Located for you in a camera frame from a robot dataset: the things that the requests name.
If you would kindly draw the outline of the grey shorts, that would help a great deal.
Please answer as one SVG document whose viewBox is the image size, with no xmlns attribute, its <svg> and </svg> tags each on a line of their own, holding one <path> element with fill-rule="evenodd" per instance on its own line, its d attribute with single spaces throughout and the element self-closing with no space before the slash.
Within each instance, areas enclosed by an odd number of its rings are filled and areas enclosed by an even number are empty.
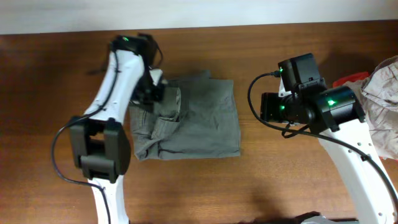
<svg viewBox="0 0 398 224">
<path fill-rule="evenodd" d="M 170 80 L 150 113 L 131 104 L 134 155 L 140 160 L 209 159 L 240 155 L 241 131 L 232 80 L 208 70 Z"/>
</svg>

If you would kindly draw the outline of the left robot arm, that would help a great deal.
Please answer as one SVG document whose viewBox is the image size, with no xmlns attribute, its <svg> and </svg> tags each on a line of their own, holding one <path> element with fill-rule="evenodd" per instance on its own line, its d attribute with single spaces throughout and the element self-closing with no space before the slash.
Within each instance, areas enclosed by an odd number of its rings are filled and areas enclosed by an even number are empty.
<svg viewBox="0 0 398 224">
<path fill-rule="evenodd" d="M 163 99 L 162 71 L 154 64 L 159 51 L 149 34 L 116 36 L 95 99 L 82 117 L 72 118 L 67 126 L 73 161 L 93 190 L 99 223 L 129 223 L 123 179 L 131 146 L 123 122 L 131 103 L 151 112 Z"/>
</svg>

